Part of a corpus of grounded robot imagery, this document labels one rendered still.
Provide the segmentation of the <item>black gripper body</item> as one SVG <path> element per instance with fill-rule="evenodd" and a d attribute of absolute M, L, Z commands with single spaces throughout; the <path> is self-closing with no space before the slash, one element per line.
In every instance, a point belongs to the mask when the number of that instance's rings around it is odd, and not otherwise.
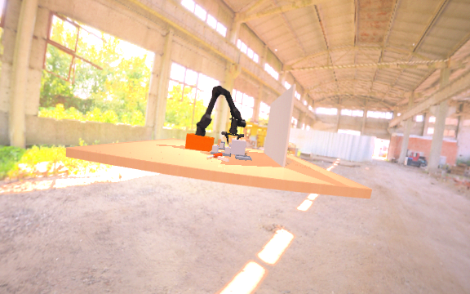
<path fill-rule="evenodd" d="M 231 134 L 232 133 L 232 134 Z M 236 134 L 236 135 L 234 135 Z M 244 134 L 237 134 L 237 126 L 231 126 L 230 127 L 230 133 L 227 133 L 226 131 L 222 131 L 221 132 L 221 135 L 225 135 L 225 136 L 237 136 L 237 137 L 244 137 Z"/>

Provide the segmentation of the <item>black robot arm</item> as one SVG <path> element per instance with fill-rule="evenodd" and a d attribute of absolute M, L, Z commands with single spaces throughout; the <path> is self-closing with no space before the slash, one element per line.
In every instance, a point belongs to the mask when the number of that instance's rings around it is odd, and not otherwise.
<path fill-rule="evenodd" d="M 230 95 L 230 91 L 226 90 L 225 88 L 222 88 L 221 86 L 216 86 L 213 87 L 212 89 L 212 97 L 210 102 L 208 103 L 208 106 L 206 108 L 206 112 L 201 116 L 200 121 L 197 122 L 197 130 L 195 135 L 197 136 L 205 136 L 206 134 L 206 128 L 207 126 L 210 125 L 211 123 L 211 112 L 215 106 L 215 102 L 219 95 L 223 95 L 228 103 L 228 106 L 230 108 L 230 114 L 231 114 L 231 126 L 237 126 L 237 127 L 245 127 L 246 126 L 246 120 L 242 119 L 241 113 L 239 109 L 235 106 L 233 99 Z"/>

